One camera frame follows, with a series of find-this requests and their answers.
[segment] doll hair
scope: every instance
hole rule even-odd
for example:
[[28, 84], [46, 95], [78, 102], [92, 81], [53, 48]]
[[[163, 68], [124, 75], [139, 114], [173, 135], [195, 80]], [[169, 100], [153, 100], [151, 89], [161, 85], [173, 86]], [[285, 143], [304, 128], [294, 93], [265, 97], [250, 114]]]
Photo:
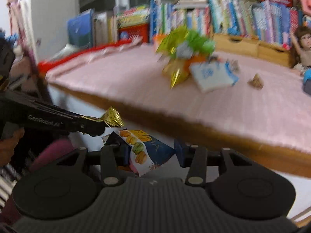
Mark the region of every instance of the doll hair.
[[[301, 45], [301, 38], [306, 35], [306, 34], [311, 34], [311, 29], [307, 26], [298, 26], [298, 28], [295, 30], [295, 36], [297, 37], [298, 39], [298, 43], [300, 45], [300, 47], [302, 48], [302, 45]], [[295, 48], [292, 48], [292, 55], [294, 57], [294, 63], [293, 63], [293, 66], [292, 68], [297, 64], [297, 63], [300, 63], [300, 56], [298, 55], [297, 51]]]
[[301, 38], [306, 34], [311, 35], [311, 29], [307, 26], [298, 26], [298, 28], [295, 31], [295, 36], [298, 38], [298, 43], [299, 43], [301, 48], [302, 48]]

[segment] robotic arm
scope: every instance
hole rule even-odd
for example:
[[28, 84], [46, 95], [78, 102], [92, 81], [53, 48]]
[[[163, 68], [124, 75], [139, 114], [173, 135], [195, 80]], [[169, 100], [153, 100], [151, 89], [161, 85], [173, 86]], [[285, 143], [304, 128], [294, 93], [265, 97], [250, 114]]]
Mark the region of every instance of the robotic arm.
[[21, 92], [8, 90], [9, 72], [15, 55], [2, 38], [0, 48], [0, 120], [3, 123], [53, 130], [61, 134], [80, 131], [91, 136], [99, 136], [109, 127], [99, 118], [72, 113]]

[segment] pink tablecloth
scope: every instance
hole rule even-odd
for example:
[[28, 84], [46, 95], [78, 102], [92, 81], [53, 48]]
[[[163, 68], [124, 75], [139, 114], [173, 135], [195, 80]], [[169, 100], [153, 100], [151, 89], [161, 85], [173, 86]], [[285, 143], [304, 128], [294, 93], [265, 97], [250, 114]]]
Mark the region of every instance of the pink tablecloth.
[[[59, 75], [64, 64], [51, 70], [47, 80], [220, 132], [311, 153], [311, 96], [302, 91], [301, 78], [262, 60], [218, 54], [239, 61], [240, 81], [205, 94], [192, 79], [170, 89], [170, 80], [161, 75], [159, 55], [148, 45], [103, 56]], [[247, 84], [256, 73], [264, 81], [262, 90]]]

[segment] wooden drawer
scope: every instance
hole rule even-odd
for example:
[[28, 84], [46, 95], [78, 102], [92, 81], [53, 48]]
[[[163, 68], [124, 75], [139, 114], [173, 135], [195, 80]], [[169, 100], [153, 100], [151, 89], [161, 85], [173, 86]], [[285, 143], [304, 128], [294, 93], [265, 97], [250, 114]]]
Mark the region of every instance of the wooden drawer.
[[273, 46], [265, 42], [258, 45], [258, 58], [273, 62], [285, 67], [291, 67], [292, 57], [288, 50], [282, 47]]
[[256, 58], [258, 55], [257, 39], [248, 39], [240, 36], [230, 36], [214, 34], [213, 40], [216, 42], [216, 51], [224, 51]]

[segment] doll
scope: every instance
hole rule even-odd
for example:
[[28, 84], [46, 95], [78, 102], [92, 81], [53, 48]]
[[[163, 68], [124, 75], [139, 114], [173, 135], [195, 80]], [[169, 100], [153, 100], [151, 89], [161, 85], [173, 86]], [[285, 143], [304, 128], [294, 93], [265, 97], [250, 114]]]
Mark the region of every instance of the doll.
[[311, 68], [311, 29], [306, 26], [299, 26], [295, 31], [290, 33], [293, 46], [300, 57], [300, 63], [294, 66], [300, 75]]

